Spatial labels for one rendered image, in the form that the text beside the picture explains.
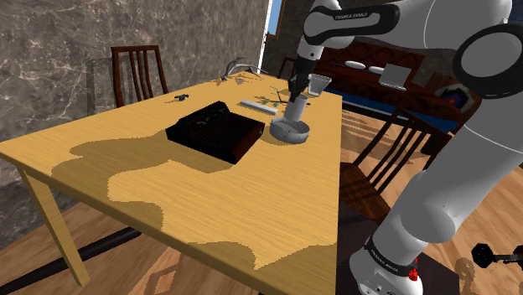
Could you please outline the black hexagonal dumbbell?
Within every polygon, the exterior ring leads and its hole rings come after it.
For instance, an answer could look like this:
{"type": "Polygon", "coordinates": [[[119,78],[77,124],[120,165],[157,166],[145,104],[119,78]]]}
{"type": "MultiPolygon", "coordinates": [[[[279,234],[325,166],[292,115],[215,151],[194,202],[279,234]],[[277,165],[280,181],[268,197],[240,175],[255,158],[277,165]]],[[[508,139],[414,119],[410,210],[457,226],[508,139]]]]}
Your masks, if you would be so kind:
{"type": "Polygon", "coordinates": [[[504,264],[517,263],[523,271],[523,245],[517,246],[512,254],[495,255],[487,244],[478,243],[471,254],[474,263],[482,268],[487,268],[493,262],[502,261],[504,264]]]}

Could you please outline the round colourful target board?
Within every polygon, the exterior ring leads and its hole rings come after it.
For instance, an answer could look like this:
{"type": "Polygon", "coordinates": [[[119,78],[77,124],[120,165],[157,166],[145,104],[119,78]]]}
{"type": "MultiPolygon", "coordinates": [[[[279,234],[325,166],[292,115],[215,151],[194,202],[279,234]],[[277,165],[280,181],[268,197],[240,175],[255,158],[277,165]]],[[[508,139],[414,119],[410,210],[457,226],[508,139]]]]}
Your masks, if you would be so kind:
{"type": "Polygon", "coordinates": [[[465,111],[472,102],[469,89],[462,84],[446,85],[438,89],[435,95],[460,111],[465,111]]]}

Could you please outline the dark brown ribbed box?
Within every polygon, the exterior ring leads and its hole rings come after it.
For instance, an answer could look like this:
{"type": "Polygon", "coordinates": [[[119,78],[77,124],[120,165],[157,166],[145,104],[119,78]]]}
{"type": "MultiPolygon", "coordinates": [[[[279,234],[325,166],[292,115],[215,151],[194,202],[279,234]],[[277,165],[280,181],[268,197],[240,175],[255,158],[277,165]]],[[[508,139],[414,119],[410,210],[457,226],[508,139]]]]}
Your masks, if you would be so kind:
{"type": "Polygon", "coordinates": [[[216,101],[165,129],[168,140],[237,164],[264,132],[265,123],[231,112],[216,101]]]}

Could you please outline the dark wooden sideboard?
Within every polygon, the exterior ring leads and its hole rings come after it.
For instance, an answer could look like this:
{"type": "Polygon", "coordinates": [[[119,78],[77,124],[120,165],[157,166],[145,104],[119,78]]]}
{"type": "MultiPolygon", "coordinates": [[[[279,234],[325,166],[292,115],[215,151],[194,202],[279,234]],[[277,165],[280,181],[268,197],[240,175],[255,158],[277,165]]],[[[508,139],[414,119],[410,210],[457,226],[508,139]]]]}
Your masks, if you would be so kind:
{"type": "Polygon", "coordinates": [[[331,78],[327,91],[342,96],[350,106],[381,113],[400,106],[445,132],[456,132],[477,111],[481,98],[469,91],[472,102],[460,111],[435,95],[446,85],[461,84],[454,78],[435,73],[427,86],[414,84],[412,78],[423,60],[420,54],[354,41],[345,49],[325,49],[314,72],[331,78]],[[371,66],[388,64],[411,70],[404,91],[381,85],[381,76],[370,71],[371,66]]]}

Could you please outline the long black pole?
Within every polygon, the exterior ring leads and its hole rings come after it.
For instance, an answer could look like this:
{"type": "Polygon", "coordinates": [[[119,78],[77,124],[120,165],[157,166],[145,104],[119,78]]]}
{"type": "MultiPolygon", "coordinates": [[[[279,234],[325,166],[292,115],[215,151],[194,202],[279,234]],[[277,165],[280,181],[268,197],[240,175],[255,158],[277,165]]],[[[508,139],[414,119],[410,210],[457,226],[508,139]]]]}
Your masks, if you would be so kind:
{"type": "MultiPolygon", "coordinates": [[[[80,259],[82,261],[87,261],[92,257],[98,256],[104,252],[109,251],[110,249],[131,241],[139,237],[141,234],[142,233],[140,231],[135,230],[132,227],[126,227],[106,237],[103,237],[98,241],[81,247],[79,249],[80,259]]],[[[0,295],[8,295],[11,292],[15,292],[21,288],[27,287],[33,283],[62,272],[67,268],[68,266],[64,258],[56,259],[47,263],[46,265],[24,274],[21,277],[12,280],[11,282],[3,284],[0,286],[0,295]]]]}

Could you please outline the dark brown wooden chair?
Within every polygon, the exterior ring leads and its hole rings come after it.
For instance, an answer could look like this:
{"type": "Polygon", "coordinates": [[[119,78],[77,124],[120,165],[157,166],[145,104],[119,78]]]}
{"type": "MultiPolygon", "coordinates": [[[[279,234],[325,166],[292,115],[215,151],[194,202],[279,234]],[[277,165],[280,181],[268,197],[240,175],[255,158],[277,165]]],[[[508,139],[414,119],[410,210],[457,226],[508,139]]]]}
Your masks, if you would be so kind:
{"type": "Polygon", "coordinates": [[[428,153],[429,159],[425,166],[429,167],[452,136],[419,116],[403,108],[396,108],[362,153],[353,162],[340,164],[339,200],[380,224],[391,210],[381,194],[427,137],[435,137],[437,140],[434,149],[428,153]],[[391,126],[399,122],[403,122],[401,130],[380,157],[380,162],[369,173],[364,173],[360,165],[377,148],[391,126]]]}
{"type": "Polygon", "coordinates": [[[282,61],[282,63],[281,63],[281,66],[280,66],[280,68],[279,68],[279,71],[278,71],[278,73],[277,73],[277,78],[278,78],[278,79],[281,79],[281,78],[282,78],[282,74],[283,74],[283,72],[284,72],[284,70],[285,70],[285,67],[286,67],[287,62],[291,62],[291,63],[293,64],[293,67],[292,67],[292,69],[291,69],[291,76],[293,75],[295,59],[290,58],[290,57],[284,57],[284,58],[283,58],[283,61],[282,61]]]}
{"type": "Polygon", "coordinates": [[[168,94],[168,86],[163,71],[163,62],[158,45],[139,46],[117,46],[111,47],[113,91],[116,107],[125,106],[122,94],[122,82],[120,76],[120,54],[127,53],[129,65],[132,72],[132,82],[137,101],[143,101],[154,97],[148,66],[148,52],[154,52],[157,63],[158,77],[164,94],[168,94]]]}

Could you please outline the light wooden table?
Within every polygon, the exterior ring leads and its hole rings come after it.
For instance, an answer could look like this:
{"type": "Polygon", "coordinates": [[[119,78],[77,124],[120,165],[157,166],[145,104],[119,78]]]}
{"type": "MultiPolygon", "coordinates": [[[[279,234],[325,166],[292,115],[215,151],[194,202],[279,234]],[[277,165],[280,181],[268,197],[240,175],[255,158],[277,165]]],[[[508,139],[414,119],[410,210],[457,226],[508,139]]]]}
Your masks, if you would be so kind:
{"type": "Polygon", "coordinates": [[[168,127],[215,101],[241,105],[287,84],[248,73],[0,142],[39,201],[57,189],[264,295],[335,295],[342,99],[303,113],[305,143],[264,134],[236,164],[170,142],[168,127]]]}

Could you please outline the grey cylindrical cup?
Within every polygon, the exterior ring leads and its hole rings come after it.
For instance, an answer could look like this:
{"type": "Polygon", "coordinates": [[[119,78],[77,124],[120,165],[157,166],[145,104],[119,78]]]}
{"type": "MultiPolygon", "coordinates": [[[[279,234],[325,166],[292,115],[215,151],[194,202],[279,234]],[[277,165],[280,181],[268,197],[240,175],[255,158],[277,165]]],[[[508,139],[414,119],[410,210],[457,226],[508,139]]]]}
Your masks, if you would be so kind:
{"type": "Polygon", "coordinates": [[[308,97],[305,95],[297,96],[294,101],[287,103],[284,117],[290,122],[299,122],[303,115],[304,109],[307,106],[308,97]]]}

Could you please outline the thin twigs with green leaves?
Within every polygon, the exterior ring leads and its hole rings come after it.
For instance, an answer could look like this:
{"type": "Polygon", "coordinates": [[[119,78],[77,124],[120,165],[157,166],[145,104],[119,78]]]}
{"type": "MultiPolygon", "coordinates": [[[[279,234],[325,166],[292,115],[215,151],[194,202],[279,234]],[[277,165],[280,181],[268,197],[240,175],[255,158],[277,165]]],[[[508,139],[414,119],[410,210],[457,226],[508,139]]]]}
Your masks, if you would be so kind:
{"type": "Polygon", "coordinates": [[[256,99],[258,100],[258,102],[265,106],[274,106],[274,107],[278,107],[278,106],[287,104],[287,101],[283,100],[281,97],[281,91],[278,88],[273,87],[273,86],[272,86],[272,89],[273,89],[273,93],[272,93],[273,97],[256,96],[256,99]]]}

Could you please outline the white square flared pot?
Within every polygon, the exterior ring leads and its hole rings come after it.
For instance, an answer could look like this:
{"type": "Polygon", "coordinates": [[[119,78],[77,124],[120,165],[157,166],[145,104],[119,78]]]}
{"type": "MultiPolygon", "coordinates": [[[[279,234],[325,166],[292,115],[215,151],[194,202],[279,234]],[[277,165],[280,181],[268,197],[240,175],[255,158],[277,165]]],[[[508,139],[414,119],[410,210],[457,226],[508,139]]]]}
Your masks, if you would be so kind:
{"type": "Polygon", "coordinates": [[[323,75],[310,74],[308,76],[308,93],[311,96],[320,96],[323,90],[330,84],[332,81],[331,78],[323,75]]]}

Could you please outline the grey antler shaped figure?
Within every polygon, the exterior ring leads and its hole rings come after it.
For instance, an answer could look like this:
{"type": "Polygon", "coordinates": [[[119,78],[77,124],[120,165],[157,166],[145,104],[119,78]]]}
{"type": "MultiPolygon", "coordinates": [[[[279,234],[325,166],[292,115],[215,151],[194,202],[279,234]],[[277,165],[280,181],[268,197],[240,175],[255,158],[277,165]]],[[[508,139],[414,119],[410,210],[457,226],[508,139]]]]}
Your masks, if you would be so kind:
{"type": "Polygon", "coordinates": [[[225,73],[220,77],[222,81],[226,81],[228,77],[232,74],[232,72],[239,68],[248,68],[253,74],[258,76],[257,71],[263,72],[263,70],[255,65],[245,64],[241,61],[244,60],[245,57],[237,57],[234,60],[232,60],[225,68],[225,73]]]}

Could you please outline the grey flat long bar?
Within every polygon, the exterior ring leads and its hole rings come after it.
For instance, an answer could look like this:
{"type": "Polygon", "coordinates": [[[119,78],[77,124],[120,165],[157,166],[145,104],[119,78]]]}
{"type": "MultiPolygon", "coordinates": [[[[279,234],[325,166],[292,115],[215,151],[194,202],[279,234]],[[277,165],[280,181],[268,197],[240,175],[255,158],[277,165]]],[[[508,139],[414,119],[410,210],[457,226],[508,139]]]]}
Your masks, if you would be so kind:
{"type": "Polygon", "coordinates": [[[264,113],[270,114],[270,115],[276,115],[278,113],[277,108],[262,105],[260,103],[254,102],[254,101],[243,100],[240,102],[240,105],[251,108],[256,111],[261,111],[261,112],[264,112],[264,113]]]}

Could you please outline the window with wooden frame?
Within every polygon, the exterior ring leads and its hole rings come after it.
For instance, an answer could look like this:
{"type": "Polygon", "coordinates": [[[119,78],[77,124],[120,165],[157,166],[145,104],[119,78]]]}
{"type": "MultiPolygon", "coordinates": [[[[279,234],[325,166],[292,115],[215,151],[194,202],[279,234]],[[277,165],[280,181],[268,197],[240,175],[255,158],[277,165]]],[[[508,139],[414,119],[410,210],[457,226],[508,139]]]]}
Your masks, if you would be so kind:
{"type": "Polygon", "coordinates": [[[285,2],[286,0],[269,0],[265,24],[265,34],[268,38],[278,38],[285,2]]]}

